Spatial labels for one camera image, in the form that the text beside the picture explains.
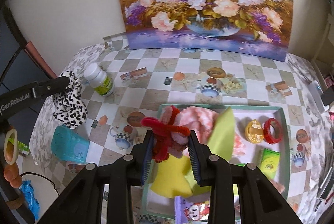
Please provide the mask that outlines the person's left hand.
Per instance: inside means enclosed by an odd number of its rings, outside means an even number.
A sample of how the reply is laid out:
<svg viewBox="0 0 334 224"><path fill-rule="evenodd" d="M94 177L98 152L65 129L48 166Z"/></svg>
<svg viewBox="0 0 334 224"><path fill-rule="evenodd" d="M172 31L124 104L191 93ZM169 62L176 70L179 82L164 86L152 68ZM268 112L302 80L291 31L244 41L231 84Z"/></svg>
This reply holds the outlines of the person's left hand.
<svg viewBox="0 0 334 224"><path fill-rule="evenodd" d="M6 160L11 162L13 160L13 155L14 145L9 142L6 148ZM19 168L16 162L12 165L6 163L3 175L13 188L19 188L22 185L22 178L19 175Z"/></svg>

